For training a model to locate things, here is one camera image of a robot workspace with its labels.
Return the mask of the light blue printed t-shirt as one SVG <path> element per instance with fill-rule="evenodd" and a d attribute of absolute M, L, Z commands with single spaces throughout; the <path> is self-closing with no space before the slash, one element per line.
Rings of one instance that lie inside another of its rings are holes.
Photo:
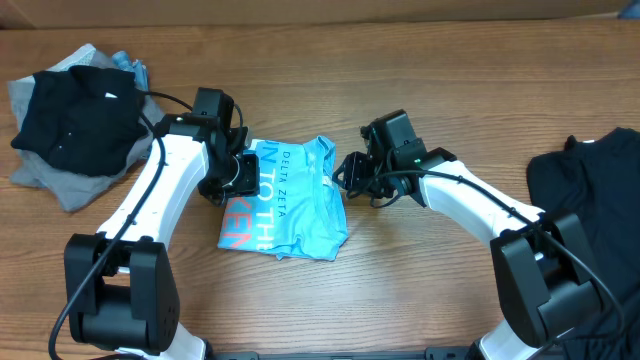
<path fill-rule="evenodd" d="M 258 193 L 232 198 L 218 246 L 227 250 L 333 261 L 349 237 L 340 188 L 332 180 L 336 145 L 318 136 L 304 144 L 254 140 Z"/>

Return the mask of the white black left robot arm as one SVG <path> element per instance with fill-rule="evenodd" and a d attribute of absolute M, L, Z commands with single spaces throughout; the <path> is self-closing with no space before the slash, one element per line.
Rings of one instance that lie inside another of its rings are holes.
<path fill-rule="evenodd" d="M 78 343 L 109 359 L 210 359 L 209 342 L 180 322 L 168 257 L 194 191 L 216 206 L 258 191 L 251 133 L 219 116 L 171 115 L 154 125 L 149 157 L 125 200 L 93 234 L 64 250 L 67 304 Z"/>

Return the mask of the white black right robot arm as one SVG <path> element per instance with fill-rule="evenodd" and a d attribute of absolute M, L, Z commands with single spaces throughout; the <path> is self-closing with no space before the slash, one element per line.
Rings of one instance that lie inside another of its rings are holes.
<path fill-rule="evenodd" d="M 531 359 L 610 303 L 576 215 L 505 195 L 443 148 L 354 152 L 333 179 L 354 196 L 410 196 L 489 248 L 504 319 L 475 341 L 470 359 Z"/>

